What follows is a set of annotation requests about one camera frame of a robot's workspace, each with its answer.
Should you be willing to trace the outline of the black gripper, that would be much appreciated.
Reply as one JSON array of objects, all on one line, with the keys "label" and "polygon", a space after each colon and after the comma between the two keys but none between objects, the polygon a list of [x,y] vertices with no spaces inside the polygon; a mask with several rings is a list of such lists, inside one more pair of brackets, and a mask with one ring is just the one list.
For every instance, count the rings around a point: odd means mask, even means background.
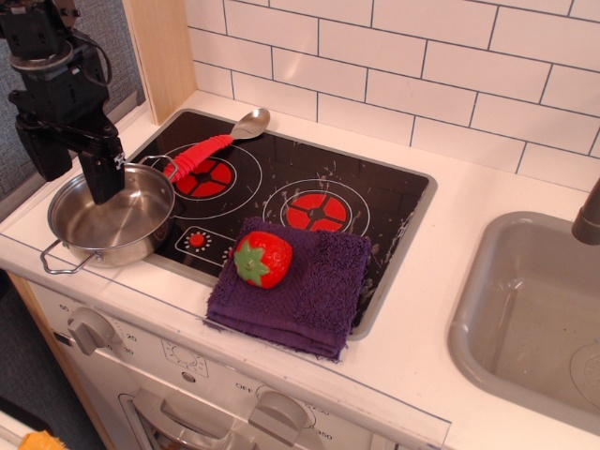
[{"label": "black gripper", "polygon": [[125,153],[118,131],[104,112],[109,98],[104,77],[66,69],[48,77],[25,73],[23,90],[8,94],[17,108],[16,129],[43,179],[53,181],[79,156],[95,204],[104,204],[125,186]]}]

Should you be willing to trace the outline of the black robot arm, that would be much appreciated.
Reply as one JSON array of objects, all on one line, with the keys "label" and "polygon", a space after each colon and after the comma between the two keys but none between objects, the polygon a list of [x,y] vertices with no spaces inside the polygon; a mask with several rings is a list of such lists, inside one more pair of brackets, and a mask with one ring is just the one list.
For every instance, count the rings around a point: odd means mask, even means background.
[{"label": "black robot arm", "polygon": [[125,184],[125,153],[104,112],[112,79],[101,47],[74,26],[80,11],[71,1],[4,1],[1,37],[8,62],[24,88],[8,100],[18,110],[15,127],[37,171],[53,181],[79,157],[95,203]]}]

